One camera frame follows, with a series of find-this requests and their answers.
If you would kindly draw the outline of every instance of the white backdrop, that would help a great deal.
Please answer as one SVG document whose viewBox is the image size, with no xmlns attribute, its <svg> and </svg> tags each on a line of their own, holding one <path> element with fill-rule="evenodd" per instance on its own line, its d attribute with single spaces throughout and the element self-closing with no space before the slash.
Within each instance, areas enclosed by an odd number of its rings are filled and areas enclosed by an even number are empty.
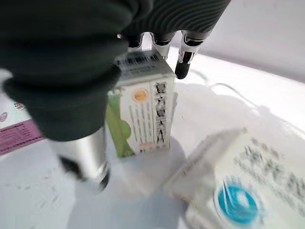
<svg viewBox="0 0 305 229">
<path fill-rule="evenodd" d="M 303 0 L 231 0 L 201 53 L 305 82 L 304 12 Z"/>
</svg>

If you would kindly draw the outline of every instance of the product packaging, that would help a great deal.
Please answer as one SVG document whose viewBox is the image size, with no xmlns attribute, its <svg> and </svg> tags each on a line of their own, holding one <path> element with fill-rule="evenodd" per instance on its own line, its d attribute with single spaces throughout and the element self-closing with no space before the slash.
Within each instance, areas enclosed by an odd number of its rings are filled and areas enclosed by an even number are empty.
<svg viewBox="0 0 305 229">
<path fill-rule="evenodd" d="M 209 136 L 166 183 L 195 229 L 299 229 L 305 170 L 245 129 Z"/>
<path fill-rule="evenodd" d="M 116 59 L 122 75 L 108 93 L 106 112 L 118 157 L 168 148 L 175 74 L 157 51 Z"/>
</svg>

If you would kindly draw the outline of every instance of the metal cylinder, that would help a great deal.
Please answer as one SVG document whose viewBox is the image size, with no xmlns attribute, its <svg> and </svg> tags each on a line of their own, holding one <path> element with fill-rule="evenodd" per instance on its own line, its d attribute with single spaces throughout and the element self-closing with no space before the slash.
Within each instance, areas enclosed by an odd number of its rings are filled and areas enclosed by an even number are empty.
<svg viewBox="0 0 305 229">
<path fill-rule="evenodd" d="M 80 180 L 103 183 L 108 179 L 105 127 L 92 135 L 66 142 L 49 140 L 61 160 L 64 170 L 73 172 Z"/>
</svg>

